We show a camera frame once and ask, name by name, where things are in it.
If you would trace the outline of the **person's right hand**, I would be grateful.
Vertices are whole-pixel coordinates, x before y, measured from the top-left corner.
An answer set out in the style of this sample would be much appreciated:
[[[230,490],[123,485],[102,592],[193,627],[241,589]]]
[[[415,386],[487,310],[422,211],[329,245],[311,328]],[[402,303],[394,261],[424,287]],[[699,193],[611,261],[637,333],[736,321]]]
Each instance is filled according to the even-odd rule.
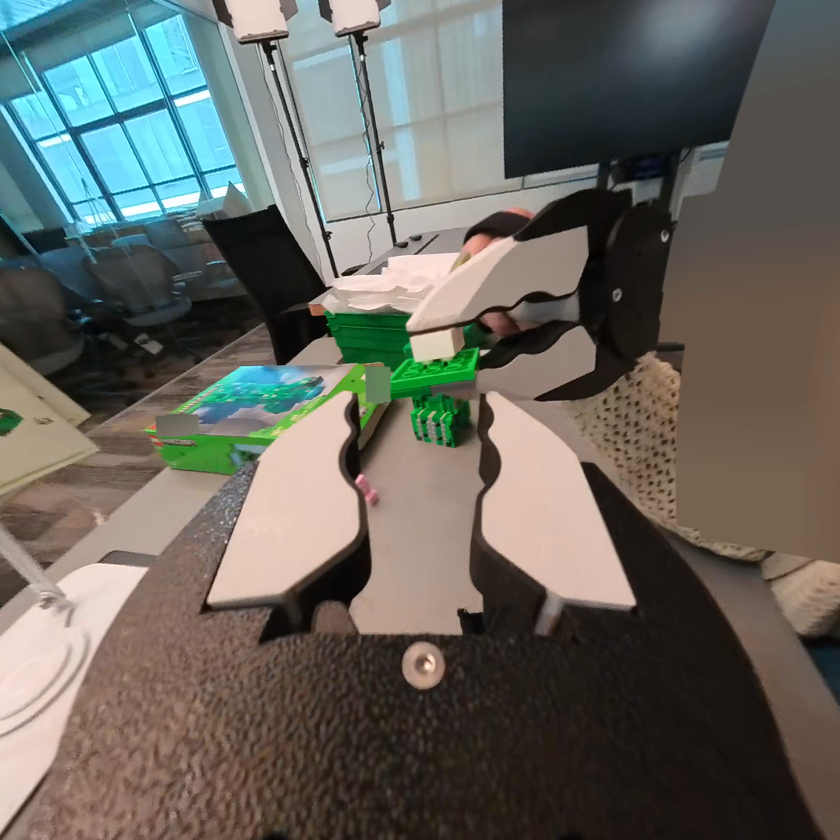
[[[533,216],[534,213],[527,209],[512,206],[480,219],[466,231],[452,270],[464,265],[497,240],[516,234]],[[480,322],[484,330],[504,338],[533,329],[544,320],[537,306],[523,303],[511,311],[491,311]]]

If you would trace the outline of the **grey office chair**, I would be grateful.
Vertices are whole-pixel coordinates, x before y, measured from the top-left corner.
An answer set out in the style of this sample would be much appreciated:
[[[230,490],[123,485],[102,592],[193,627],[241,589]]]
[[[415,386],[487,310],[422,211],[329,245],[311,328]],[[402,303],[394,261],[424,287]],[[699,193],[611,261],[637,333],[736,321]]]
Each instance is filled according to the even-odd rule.
[[[79,361],[85,340],[69,318],[53,274],[2,266],[1,343],[45,377]]]
[[[81,266],[96,299],[133,327],[162,327],[193,309],[182,283],[176,280],[180,270],[143,234],[90,248]]]

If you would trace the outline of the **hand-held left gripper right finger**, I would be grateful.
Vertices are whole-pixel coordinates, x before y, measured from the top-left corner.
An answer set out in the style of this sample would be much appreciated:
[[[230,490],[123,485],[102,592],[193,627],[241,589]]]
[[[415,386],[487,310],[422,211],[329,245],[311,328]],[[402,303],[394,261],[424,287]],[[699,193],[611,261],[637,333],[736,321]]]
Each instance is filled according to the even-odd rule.
[[[479,477],[469,576],[482,631],[550,636],[567,606],[637,605],[578,456],[505,396],[479,402]]]

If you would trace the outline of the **open instruction book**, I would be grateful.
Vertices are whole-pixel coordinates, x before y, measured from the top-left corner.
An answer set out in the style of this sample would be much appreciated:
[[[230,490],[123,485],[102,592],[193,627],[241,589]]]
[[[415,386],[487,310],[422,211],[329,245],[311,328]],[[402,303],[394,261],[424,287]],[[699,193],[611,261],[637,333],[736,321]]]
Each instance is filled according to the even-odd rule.
[[[1,496],[96,454],[81,432],[90,414],[1,346]]]

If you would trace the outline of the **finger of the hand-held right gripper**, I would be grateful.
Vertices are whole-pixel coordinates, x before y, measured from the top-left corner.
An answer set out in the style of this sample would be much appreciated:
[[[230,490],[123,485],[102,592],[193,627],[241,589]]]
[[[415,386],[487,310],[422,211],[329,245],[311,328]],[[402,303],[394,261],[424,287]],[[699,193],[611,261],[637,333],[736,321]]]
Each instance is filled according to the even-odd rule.
[[[450,329],[491,310],[509,310],[525,297],[550,299],[576,292],[589,258],[587,227],[489,245],[450,272],[406,323],[409,333]]]
[[[551,321],[500,339],[480,360],[480,392],[535,400],[595,369],[596,345],[580,324]]]

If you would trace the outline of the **large black monitor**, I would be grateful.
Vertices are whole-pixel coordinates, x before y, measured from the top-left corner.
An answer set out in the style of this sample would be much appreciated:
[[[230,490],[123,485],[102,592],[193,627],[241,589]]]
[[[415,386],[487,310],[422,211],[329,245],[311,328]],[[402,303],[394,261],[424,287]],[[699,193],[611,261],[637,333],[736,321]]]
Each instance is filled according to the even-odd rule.
[[[773,1],[505,1],[507,178],[728,142]]]

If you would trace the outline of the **studio light on stand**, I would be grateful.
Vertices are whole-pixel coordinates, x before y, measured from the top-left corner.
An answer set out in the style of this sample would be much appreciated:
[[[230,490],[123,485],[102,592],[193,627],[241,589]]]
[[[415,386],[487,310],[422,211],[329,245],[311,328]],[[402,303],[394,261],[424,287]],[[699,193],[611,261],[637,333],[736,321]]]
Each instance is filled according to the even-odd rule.
[[[232,47],[248,116],[284,217],[327,286],[339,275],[282,53],[296,2],[213,2]]]
[[[381,139],[375,106],[371,91],[366,43],[368,34],[382,24],[382,11],[388,1],[322,1],[319,12],[327,20],[339,39],[350,42],[353,73],[360,98],[360,110],[364,124],[364,137],[373,167],[374,191],[381,211],[385,215],[392,245],[397,246],[395,216],[385,174],[384,144]]]

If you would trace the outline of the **white book stand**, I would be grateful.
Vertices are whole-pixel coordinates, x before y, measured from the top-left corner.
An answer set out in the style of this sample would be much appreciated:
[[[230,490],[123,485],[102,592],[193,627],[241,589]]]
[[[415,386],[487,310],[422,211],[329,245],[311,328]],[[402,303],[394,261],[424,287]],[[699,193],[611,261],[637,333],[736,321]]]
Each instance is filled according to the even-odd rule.
[[[94,563],[52,582],[1,529],[2,556],[35,604],[1,635],[1,830],[36,793],[56,759],[85,674],[146,569]]]

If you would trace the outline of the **green lego plate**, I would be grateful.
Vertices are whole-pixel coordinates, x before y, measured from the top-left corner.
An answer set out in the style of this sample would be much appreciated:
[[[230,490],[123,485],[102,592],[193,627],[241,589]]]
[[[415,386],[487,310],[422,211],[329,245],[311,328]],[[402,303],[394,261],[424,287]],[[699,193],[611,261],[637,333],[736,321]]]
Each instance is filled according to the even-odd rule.
[[[420,399],[428,396],[454,396],[468,391],[476,380],[480,348],[460,350],[448,360],[418,362],[408,358],[392,373],[392,399]]]

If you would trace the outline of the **white lego brick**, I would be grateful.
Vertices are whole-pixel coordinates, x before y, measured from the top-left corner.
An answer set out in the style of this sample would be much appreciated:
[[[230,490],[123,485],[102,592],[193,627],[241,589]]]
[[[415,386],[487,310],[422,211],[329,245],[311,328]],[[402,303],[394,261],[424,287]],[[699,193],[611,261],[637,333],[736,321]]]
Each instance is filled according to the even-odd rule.
[[[409,336],[412,358],[420,364],[450,361],[465,348],[464,330],[449,328]]]

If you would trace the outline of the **green lego set box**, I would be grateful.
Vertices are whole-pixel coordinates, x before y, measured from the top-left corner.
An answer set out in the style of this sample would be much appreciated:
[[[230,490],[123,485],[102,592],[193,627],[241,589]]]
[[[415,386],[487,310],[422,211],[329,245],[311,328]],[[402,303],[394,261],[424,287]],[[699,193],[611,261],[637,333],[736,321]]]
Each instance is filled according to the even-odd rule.
[[[166,467],[231,476],[274,440],[335,395],[356,395],[360,446],[365,446],[388,402],[365,394],[362,364],[247,365],[211,384],[144,433]]]

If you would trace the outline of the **small green lego assembly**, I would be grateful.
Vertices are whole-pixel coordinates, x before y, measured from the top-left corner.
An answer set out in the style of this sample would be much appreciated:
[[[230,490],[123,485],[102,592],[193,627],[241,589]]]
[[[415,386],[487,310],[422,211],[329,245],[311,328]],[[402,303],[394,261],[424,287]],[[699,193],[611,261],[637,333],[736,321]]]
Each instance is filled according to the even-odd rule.
[[[447,394],[412,399],[411,421],[417,441],[456,448],[466,439],[470,426],[469,401]]]

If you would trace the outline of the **cream knit sweater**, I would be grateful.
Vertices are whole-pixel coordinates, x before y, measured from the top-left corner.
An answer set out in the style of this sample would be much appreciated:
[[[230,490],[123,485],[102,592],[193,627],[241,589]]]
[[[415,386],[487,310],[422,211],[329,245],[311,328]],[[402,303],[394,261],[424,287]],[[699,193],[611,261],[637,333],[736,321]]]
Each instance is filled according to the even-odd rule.
[[[604,392],[564,409],[611,475],[648,519],[683,541],[728,560],[760,567],[784,617],[805,639],[839,639],[839,566],[703,537],[676,517],[680,374],[648,353]]]

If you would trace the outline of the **black office chair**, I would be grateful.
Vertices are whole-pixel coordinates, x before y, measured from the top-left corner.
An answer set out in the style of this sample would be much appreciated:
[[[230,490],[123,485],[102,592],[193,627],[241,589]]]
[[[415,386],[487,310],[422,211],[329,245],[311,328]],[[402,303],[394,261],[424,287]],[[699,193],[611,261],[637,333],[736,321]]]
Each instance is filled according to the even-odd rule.
[[[261,313],[277,364],[327,334],[327,319],[309,308],[327,287],[276,205],[202,223]]]

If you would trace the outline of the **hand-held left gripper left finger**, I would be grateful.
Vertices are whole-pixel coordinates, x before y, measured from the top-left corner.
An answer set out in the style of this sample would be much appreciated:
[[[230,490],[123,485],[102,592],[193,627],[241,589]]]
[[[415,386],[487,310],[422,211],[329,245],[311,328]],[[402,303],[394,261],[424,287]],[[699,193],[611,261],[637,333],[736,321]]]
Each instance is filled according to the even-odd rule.
[[[356,394],[340,392],[259,457],[207,607],[291,604],[361,544],[366,503],[347,462],[358,426]]]

